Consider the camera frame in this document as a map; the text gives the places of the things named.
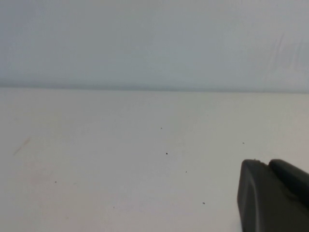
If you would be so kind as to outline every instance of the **black device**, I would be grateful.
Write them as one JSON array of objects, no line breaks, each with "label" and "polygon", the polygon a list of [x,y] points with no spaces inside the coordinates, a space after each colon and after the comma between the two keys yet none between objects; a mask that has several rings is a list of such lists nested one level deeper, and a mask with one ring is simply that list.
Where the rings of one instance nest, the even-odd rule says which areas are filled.
[{"label": "black device", "polygon": [[309,174],[283,160],[244,160],[237,201],[243,232],[309,232]]}]

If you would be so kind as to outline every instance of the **white wall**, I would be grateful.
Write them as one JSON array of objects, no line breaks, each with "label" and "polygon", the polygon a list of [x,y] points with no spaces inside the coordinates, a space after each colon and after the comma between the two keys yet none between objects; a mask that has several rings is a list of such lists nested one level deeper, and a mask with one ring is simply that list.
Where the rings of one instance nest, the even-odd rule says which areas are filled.
[{"label": "white wall", "polygon": [[1,0],[0,85],[309,90],[306,0]]}]

